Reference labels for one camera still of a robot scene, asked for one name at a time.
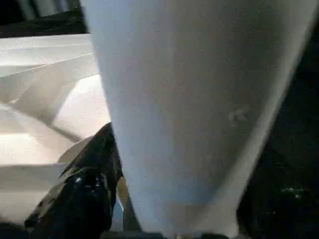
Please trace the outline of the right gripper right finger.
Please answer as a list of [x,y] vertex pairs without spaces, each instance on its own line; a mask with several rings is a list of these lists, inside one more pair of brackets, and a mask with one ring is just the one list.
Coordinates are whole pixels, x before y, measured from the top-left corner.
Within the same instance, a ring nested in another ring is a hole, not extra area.
[[237,216],[251,239],[317,239],[319,143],[304,137],[269,140]]

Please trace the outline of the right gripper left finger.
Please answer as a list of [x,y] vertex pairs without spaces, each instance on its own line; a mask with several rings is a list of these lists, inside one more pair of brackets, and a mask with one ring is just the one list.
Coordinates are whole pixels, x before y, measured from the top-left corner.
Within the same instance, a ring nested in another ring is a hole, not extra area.
[[112,124],[107,123],[25,220],[29,238],[99,238],[112,225],[116,186],[122,176]]

